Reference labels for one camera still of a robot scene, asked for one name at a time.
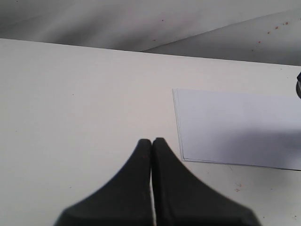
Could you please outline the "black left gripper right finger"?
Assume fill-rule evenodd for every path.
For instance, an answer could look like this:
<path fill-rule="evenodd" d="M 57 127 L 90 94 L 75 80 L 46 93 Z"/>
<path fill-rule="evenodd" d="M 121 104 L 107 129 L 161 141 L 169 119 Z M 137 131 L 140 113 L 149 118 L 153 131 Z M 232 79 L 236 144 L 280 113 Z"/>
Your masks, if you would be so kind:
<path fill-rule="evenodd" d="M 164 138 L 151 152 L 158 226 L 259 226 L 253 211 L 213 190 L 175 156 Z"/>

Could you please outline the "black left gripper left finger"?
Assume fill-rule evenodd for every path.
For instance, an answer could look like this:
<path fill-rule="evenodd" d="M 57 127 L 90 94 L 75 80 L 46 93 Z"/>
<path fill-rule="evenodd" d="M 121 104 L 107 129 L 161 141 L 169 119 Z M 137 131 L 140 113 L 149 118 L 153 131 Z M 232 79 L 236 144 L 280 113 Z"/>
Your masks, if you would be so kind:
<path fill-rule="evenodd" d="M 140 139 L 119 172 L 89 197 L 66 208 L 57 226 L 151 226 L 151 141 Z"/>

